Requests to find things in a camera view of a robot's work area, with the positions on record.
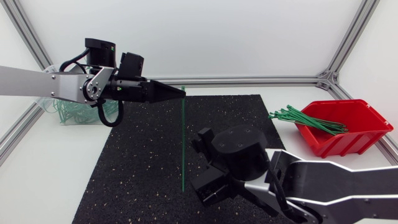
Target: red plastic bin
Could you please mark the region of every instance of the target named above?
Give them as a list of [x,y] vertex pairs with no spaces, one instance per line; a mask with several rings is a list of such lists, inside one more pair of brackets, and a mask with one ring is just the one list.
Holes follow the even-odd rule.
[[302,110],[308,116],[347,125],[349,133],[333,136],[317,128],[296,124],[316,156],[362,154],[394,128],[363,100],[314,101]]

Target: black cable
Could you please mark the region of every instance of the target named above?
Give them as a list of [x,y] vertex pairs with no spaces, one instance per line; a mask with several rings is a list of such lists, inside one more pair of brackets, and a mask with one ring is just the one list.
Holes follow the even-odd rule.
[[98,103],[97,107],[98,107],[98,116],[99,119],[101,120],[101,122],[103,124],[105,124],[108,127],[116,127],[117,125],[119,125],[122,120],[123,120],[123,116],[124,116],[124,106],[123,106],[123,101],[119,100],[119,114],[118,117],[116,118],[116,120],[114,122],[109,122],[106,118],[105,118],[105,114],[104,114],[104,108],[102,107],[102,103]]
[[287,218],[293,220],[296,223],[306,222],[306,219],[304,219],[304,217],[301,217],[301,216],[295,214],[293,209],[287,204],[286,195],[285,195],[285,192],[284,192],[282,186],[279,183],[279,179],[275,175],[275,172],[272,170],[271,163],[269,161],[267,161],[267,163],[268,163],[268,167],[270,167],[270,169],[268,169],[268,173],[270,174],[272,182],[274,184],[275,197],[276,197],[276,200],[278,201],[280,210],[284,213],[284,215]]
[[77,55],[76,57],[72,58],[71,60],[63,62],[61,67],[60,67],[60,72],[63,72],[70,64],[72,64],[74,62],[77,62],[78,60],[80,60],[81,58],[86,56],[88,54],[88,52],[90,52],[90,49],[86,48],[86,50],[83,51],[83,53],[81,53],[80,55]]
[[79,66],[83,70],[84,74],[87,74],[86,69],[83,67],[82,64],[80,64],[79,62],[73,62],[73,63],[75,63],[77,66]]

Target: white wall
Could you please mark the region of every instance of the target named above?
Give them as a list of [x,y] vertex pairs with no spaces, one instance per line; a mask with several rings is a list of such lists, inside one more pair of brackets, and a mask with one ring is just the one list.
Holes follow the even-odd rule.
[[[2,6],[0,6],[0,33],[2,43],[0,65],[40,70]],[[31,97],[0,96],[0,138],[33,101]]]
[[398,1],[382,0],[340,71],[341,86],[388,120],[398,141]]
[[145,58],[144,75],[316,75],[361,0],[20,0],[54,63],[84,38]]

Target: black rubber mat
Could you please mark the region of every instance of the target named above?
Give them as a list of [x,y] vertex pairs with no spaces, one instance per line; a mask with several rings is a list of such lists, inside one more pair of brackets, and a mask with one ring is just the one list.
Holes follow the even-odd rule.
[[190,145],[204,127],[219,133],[251,124],[269,148],[284,148],[259,95],[188,96],[185,99],[185,191],[182,192],[181,100],[125,104],[123,122],[112,129],[74,223],[289,223],[271,218],[237,196],[211,207],[200,203],[190,181],[206,160]]

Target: clear plastic bag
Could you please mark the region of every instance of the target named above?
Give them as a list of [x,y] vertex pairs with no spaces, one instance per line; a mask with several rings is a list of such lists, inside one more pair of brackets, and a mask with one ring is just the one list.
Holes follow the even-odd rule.
[[[57,72],[60,65],[51,65],[43,72]],[[48,97],[40,97],[35,102],[48,113],[58,113],[60,124],[76,125],[76,124],[102,124],[98,116],[97,107],[92,108],[90,105],[63,101]],[[114,100],[106,100],[103,105],[105,116],[109,122],[116,120],[118,115],[118,102]]]

